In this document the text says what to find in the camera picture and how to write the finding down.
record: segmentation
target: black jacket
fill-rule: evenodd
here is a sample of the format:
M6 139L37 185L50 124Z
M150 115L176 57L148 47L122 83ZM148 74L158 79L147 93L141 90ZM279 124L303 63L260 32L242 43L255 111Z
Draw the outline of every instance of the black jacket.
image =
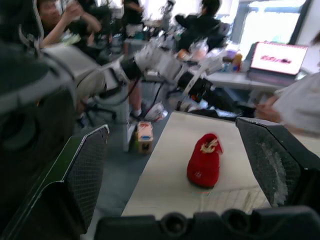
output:
M181 15L175 16L175 20L186 30L181 34L181 39L178 43L178 50L189 50L190 45L201 39L208 38L207 44L209 51L213 48L220 47L225 36L219 33L220 24L219 20L214 19L208 15L189 15L184 18Z

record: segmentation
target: desk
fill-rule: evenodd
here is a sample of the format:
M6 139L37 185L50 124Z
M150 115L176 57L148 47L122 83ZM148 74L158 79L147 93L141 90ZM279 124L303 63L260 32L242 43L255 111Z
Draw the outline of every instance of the desk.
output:
M147 81L159 81L158 74L156 72L148 72L145 76ZM241 89L241 90L257 90L261 92L273 93L278 89L282 89L283 86L267 84L259 81L251 81L247 79L246 73L224 73L224 72L215 72L214 74L207 76L210 82L214 84L214 86L220 87L229 87L233 89Z
M213 190L191 185L186 169L195 144L204 134L218 134L224 148L220 177ZM319 141L299 140L320 155ZM192 217L194 212L229 208L250 212L266 206L266 197L253 175L241 140L232 122L174 112L136 185L122 215L155 215L160 219L170 212Z

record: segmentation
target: white shirt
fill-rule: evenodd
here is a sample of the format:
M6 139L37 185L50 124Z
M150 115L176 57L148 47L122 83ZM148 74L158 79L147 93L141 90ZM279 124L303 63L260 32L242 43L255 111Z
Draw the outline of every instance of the white shirt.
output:
M320 72L276 91L274 103L285 124L320 134Z

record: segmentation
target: black hair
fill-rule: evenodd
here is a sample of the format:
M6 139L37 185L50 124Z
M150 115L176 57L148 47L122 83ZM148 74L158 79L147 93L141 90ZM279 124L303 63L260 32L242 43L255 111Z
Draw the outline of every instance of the black hair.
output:
M206 8L206 15L216 15L220 5L220 0L202 0L202 6Z

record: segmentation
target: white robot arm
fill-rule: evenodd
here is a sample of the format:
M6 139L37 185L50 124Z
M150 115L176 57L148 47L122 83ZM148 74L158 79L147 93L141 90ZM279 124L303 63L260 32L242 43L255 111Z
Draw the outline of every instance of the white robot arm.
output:
M114 85L128 84L143 76L147 71L157 72L167 84L180 87L185 95L199 96L208 91L212 84L201 78L210 69L215 72L222 68L220 57L208 58L200 64L197 72L168 51L148 44L133 58L118 60L100 66L93 59L72 46L57 46L44 50L48 58L60 62L73 75L77 98L98 95L112 89Z

